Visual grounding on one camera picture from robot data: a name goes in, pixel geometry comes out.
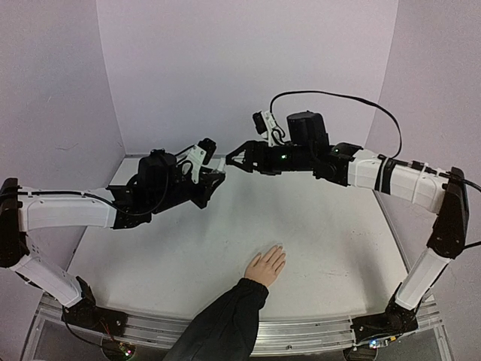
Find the white nail polish cap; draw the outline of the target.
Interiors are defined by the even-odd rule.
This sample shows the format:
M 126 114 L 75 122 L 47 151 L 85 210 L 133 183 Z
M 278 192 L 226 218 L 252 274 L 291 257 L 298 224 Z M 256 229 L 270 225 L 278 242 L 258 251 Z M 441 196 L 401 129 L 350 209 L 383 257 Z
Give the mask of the white nail polish cap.
M 218 170 L 219 170 L 219 171 L 224 171 L 224 170 L 225 170 L 225 167 L 226 167 L 226 158 L 225 158 L 225 157 L 222 157 L 222 158 L 219 160 Z

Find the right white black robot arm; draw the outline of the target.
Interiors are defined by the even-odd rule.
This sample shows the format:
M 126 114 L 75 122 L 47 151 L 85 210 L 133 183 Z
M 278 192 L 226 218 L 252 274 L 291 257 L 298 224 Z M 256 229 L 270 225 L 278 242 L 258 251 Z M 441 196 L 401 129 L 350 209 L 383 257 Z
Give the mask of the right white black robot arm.
M 274 116 L 268 111 L 255 113 L 253 121 L 262 139 L 247 141 L 230 152 L 227 165 L 266 175 L 311 171 L 317 179 L 395 196 L 436 214 L 426 248 L 385 311 L 356 317 L 351 325 L 356 344 L 372 348 L 416 330 L 424 295 L 467 247 L 469 208 L 463 171 L 432 169 L 422 162 L 388 158 L 349 143 L 332 145 L 319 113 L 304 111 L 286 120 L 290 139 L 284 142 Z

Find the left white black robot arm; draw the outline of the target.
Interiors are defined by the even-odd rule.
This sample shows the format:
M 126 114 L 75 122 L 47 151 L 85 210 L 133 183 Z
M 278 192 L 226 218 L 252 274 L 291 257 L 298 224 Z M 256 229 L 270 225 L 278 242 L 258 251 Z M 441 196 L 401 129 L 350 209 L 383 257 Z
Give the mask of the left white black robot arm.
M 123 335 L 127 314 L 98 306 L 90 285 L 48 261 L 27 233 L 69 226 L 133 229 L 185 202 L 204 209 L 225 180 L 225 159 L 214 162 L 212 157 L 198 145 L 178 155 L 154 150 L 140 159 L 127 184 L 91 191 L 36 190 L 6 179 L 1 187 L 1 267 L 56 299 L 66 325 Z

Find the black sleeved forearm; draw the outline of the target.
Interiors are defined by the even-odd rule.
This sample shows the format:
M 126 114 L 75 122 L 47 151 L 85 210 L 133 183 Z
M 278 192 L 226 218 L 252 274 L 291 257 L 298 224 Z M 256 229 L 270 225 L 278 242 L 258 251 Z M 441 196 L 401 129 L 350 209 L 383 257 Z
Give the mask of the black sleeved forearm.
M 248 360 L 259 330 L 268 289 L 241 278 L 188 325 L 166 360 Z

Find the person's bare hand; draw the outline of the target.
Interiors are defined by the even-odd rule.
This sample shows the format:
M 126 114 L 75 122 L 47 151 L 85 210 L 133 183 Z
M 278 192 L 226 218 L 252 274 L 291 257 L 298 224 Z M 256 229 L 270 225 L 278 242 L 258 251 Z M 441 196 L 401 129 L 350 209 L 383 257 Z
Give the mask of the person's bare hand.
M 244 272 L 244 278 L 269 288 L 276 281 L 285 264 L 286 253 L 283 246 L 274 245 L 265 254 L 258 253 L 251 260 Z

